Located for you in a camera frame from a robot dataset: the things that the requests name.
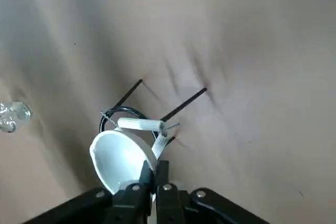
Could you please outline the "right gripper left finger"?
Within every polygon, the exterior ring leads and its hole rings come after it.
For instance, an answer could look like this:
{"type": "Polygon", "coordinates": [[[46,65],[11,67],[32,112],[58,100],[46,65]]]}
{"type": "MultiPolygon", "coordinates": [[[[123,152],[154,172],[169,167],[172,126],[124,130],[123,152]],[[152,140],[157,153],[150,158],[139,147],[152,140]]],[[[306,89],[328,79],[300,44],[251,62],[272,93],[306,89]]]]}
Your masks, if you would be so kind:
{"type": "Polygon", "coordinates": [[[25,223],[147,223],[153,172],[146,161],[139,180],[112,194],[98,187],[25,223]]]}

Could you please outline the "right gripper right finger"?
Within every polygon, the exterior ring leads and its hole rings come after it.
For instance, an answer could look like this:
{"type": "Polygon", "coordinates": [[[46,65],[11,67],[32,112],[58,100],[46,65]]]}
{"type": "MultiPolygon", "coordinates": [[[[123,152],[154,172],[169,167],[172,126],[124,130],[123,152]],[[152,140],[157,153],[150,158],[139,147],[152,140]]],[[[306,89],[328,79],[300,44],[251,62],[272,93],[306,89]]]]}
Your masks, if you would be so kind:
{"type": "Polygon", "coordinates": [[[155,185],[157,223],[267,223],[206,187],[178,189],[169,181],[168,161],[159,161],[155,185]]]}

